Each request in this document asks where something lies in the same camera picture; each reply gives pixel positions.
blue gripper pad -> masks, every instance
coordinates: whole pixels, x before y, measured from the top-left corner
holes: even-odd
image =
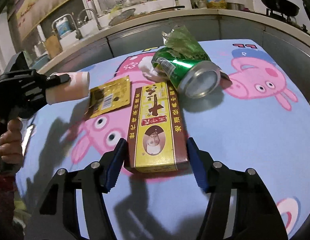
[[[192,137],[187,140],[186,146],[197,185],[207,192],[209,188],[207,173],[214,161],[208,152],[198,149]]]
[[[100,160],[104,170],[100,175],[100,185],[103,193],[108,193],[116,185],[120,170],[123,166],[125,156],[128,154],[127,141],[121,138],[115,149],[104,153]]]

metal screw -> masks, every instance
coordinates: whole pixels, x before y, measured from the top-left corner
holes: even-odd
[[[215,168],[221,168],[223,166],[221,162],[214,162],[213,165]]]
[[[92,164],[91,164],[91,167],[93,168],[93,169],[96,169],[96,168],[98,168],[99,167],[99,162],[93,162]]]
[[[58,175],[63,175],[65,172],[66,172],[65,169],[59,169],[59,170],[57,171],[57,174],[58,174]]]
[[[247,172],[250,174],[250,175],[255,175],[256,174],[256,171],[253,169],[253,168],[249,168],[247,170]]]

white tissue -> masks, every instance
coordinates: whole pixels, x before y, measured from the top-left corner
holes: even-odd
[[[144,57],[138,67],[143,72],[144,77],[154,82],[163,82],[168,80],[167,76],[160,75],[152,65],[152,56]]]

crushed green can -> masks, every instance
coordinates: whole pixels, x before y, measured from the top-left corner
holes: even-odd
[[[152,64],[166,73],[179,93],[201,98],[213,91],[220,82],[220,69],[211,61],[193,60],[171,48],[158,50]]]

human hand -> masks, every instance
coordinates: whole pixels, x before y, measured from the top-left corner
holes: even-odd
[[[8,122],[7,132],[0,136],[0,156],[2,161],[10,164],[22,164],[22,130],[23,124],[14,119]]]

